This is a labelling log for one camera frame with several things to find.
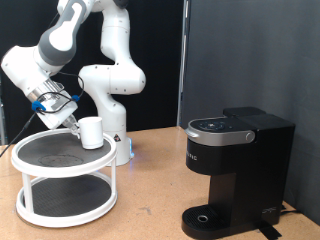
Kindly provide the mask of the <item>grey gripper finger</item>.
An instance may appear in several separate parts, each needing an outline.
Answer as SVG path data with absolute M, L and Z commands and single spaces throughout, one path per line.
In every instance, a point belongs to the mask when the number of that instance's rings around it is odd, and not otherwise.
M 79 125 L 74 116 L 67 117 L 62 125 L 66 128 L 68 128 L 72 134 L 78 134 L 79 133 Z

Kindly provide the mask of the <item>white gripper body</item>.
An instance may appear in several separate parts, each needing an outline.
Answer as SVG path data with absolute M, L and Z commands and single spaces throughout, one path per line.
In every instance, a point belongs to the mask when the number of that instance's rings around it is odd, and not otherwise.
M 49 129 L 56 129 L 67 117 L 74 116 L 73 113 L 77 108 L 74 101 L 69 101 L 65 97 L 35 102 L 38 117 Z

